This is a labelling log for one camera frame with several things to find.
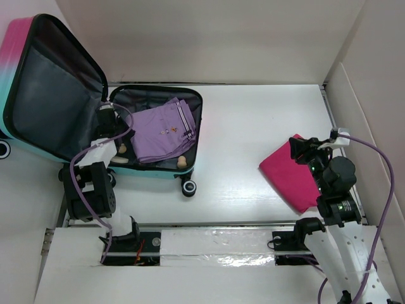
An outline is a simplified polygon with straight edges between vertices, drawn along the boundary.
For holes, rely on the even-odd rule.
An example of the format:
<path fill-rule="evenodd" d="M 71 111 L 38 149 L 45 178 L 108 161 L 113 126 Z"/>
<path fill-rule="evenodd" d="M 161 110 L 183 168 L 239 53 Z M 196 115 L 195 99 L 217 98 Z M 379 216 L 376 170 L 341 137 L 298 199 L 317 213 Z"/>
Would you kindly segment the pink cloth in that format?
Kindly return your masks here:
<path fill-rule="evenodd" d="M 277 194 L 295 212 L 303 214 L 317 206 L 320 192 L 308 167 L 298 165 L 290 157 L 290 143 L 286 141 L 260 164 L 259 170 Z"/>

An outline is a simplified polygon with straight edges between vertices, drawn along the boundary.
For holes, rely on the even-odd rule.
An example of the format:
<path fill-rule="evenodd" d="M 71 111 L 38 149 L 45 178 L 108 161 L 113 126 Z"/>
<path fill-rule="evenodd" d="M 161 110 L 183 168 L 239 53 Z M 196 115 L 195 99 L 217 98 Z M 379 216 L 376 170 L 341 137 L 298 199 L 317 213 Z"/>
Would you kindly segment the round cream powder puff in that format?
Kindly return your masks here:
<path fill-rule="evenodd" d="M 127 164 L 129 162 L 128 158 L 120 157 L 120 156 L 114 156 L 111 159 L 111 163 L 117 163 L 117 164 Z"/>

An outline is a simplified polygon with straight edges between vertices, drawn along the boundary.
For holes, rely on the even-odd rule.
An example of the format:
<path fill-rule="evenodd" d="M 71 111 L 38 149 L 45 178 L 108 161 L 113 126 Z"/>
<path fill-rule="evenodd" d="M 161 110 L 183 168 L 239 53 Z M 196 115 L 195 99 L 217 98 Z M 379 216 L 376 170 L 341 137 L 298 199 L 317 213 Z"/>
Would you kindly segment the purple shirt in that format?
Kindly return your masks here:
<path fill-rule="evenodd" d="M 141 163 L 181 156 L 197 142 L 197 126 L 183 99 L 173 98 L 162 106 L 133 113 L 125 122 L 134 131 L 130 141 Z"/>

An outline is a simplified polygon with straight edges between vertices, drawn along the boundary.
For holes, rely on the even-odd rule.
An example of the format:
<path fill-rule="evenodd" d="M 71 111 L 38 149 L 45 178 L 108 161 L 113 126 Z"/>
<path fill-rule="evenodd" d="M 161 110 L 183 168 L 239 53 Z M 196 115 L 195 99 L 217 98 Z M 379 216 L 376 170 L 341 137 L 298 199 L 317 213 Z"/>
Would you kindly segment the pink and teal suitcase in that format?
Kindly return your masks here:
<path fill-rule="evenodd" d="M 187 167 L 177 167 L 179 156 L 139 162 L 130 141 L 134 131 L 125 119 L 173 98 L 185 100 L 197 126 L 197 142 L 181 155 Z M 38 14 L 10 21 L 1 44 L 1 137 L 69 164 L 96 138 L 96 110 L 105 103 L 116 106 L 121 127 L 130 127 L 117 144 L 126 145 L 127 152 L 118 156 L 129 162 L 110 163 L 114 178 L 118 174 L 178 178 L 184 196 L 195 195 L 191 176 L 203 111 L 198 92 L 156 85 L 122 85 L 110 91 L 101 67 L 61 20 Z"/>

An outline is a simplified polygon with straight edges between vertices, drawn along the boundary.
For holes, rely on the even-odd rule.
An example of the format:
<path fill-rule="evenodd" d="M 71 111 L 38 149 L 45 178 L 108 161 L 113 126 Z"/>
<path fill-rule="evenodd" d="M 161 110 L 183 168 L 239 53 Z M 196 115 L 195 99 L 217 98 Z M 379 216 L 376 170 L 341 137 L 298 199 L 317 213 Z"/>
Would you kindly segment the tan makeup sponge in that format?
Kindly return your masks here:
<path fill-rule="evenodd" d="M 179 156 L 177 160 L 177 167 L 178 168 L 185 168 L 187 167 L 187 159 L 185 156 Z"/>

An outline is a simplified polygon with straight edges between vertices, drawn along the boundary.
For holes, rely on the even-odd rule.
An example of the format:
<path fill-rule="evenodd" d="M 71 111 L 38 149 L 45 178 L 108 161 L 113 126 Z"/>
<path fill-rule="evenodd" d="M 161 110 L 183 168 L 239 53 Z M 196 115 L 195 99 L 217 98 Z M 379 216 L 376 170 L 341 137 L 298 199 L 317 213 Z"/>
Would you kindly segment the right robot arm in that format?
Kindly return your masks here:
<path fill-rule="evenodd" d="M 325 141 L 289 139 L 290 157 L 309 168 L 320 191 L 316 202 L 321 215 L 298 220 L 292 241 L 312 253 L 337 303 L 393 303 L 373 264 L 379 237 L 367 247 L 361 214 L 350 194 L 356 167 L 344 156 L 332 156 L 333 149 L 348 145 L 350 139 L 340 133 Z"/>

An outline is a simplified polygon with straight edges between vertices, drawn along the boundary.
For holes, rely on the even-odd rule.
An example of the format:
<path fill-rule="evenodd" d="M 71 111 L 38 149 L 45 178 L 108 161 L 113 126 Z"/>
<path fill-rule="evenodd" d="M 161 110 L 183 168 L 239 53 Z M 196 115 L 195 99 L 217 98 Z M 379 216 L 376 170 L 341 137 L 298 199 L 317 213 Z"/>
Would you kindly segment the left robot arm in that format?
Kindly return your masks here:
<path fill-rule="evenodd" d="M 138 223 L 132 216 L 129 217 L 129 226 L 124 227 L 120 235 L 115 234 L 114 225 L 119 221 L 114 216 L 116 181 L 114 171 L 109 169 L 110 163 L 118 156 L 118 141 L 130 132 L 130 127 L 120 126 L 120 115 L 111 103 L 101 105 L 96 115 L 96 138 L 89 147 L 73 156 L 69 166 L 61 171 L 67 210 L 72 219 L 96 221 L 106 230 L 106 234 L 99 237 L 105 253 L 109 250 L 138 250 L 142 239 Z"/>

